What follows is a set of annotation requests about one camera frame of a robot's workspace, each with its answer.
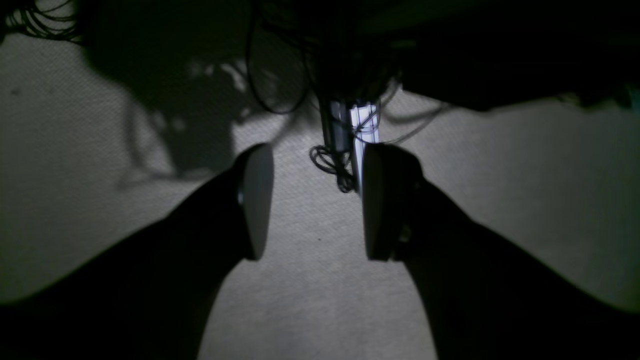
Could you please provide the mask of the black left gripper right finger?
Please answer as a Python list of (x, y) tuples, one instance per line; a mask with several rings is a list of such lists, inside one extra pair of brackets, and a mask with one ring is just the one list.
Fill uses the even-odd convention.
[(439, 360), (637, 360), (639, 314), (597, 300), (474, 221), (412, 153), (369, 145), (366, 255), (401, 262)]

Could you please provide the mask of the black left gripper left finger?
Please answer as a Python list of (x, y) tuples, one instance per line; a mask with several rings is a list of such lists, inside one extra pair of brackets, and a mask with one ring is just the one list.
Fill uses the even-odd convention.
[(265, 252), (274, 152), (259, 143), (45, 289), (1, 306), (3, 360), (195, 360), (226, 277)]

